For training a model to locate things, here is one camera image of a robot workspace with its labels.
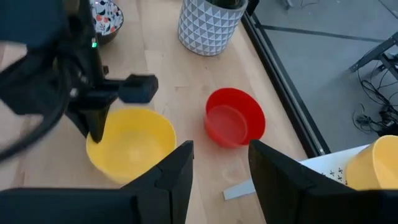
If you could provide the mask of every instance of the red bowl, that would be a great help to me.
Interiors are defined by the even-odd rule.
[[[247,93],[221,88],[207,100],[205,129],[221,147],[237,148],[261,138],[266,130],[266,118],[260,105]]]

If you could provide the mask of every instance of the patterned bowl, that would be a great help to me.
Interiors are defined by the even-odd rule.
[[[123,13],[109,0],[90,0],[93,23],[99,45],[113,40],[123,25]]]

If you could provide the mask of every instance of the yellow bowl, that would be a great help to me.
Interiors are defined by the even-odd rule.
[[[383,136],[346,166],[348,186],[356,190],[398,189],[398,137]]]
[[[151,110],[126,108],[108,114],[101,142],[87,136],[86,151],[100,171],[126,184],[168,156],[175,145],[170,121]]]

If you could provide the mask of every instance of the geometric pattern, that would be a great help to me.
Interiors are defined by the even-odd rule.
[[[206,0],[183,0],[178,38],[186,48],[206,56],[221,53],[242,18],[248,1],[239,9],[223,9]]]

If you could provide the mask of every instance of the gray floor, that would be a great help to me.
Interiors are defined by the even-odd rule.
[[[301,0],[295,0],[298,8],[288,11],[278,1],[260,0],[255,12],[262,24],[374,39],[386,39],[398,31],[398,20],[378,0],[320,0],[303,9]],[[377,138],[377,134],[364,134],[354,127],[353,112],[361,112],[360,103],[375,119],[381,106],[365,95],[358,75],[347,69],[378,43],[276,30],[266,33],[331,151]],[[369,80],[374,66],[370,63],[361,69],[361,78]],[[382,75],[374,74],[374,85],[379,85]],[[382,85],[396,81],[388,73]],[[398,83],[382,92],[390,96],[396,91]],[[398,97],[392,101],[398,104]]]

